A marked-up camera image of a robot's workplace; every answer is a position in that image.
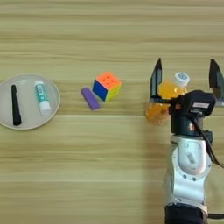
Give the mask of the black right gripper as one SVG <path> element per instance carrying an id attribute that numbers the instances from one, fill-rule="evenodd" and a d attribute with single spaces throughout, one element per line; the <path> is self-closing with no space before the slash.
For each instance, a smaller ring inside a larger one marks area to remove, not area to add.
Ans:
<path id="1" fill-rule="evenodd" d="M 210 116 L 217 105 L 217 99 L 224 99 L 224 76 L 218 63 L 211 59 L 209 87 L 214 95 L 179 95 L 163 99 L 158 95 L 162 82 L 162 62 L 158 59 L 150 77 L 150 106 L 148 119 L 154 125 L 163 125 L 171 117 L 171 133 L 174 135 L 200 137 L 203 119 Z"/>

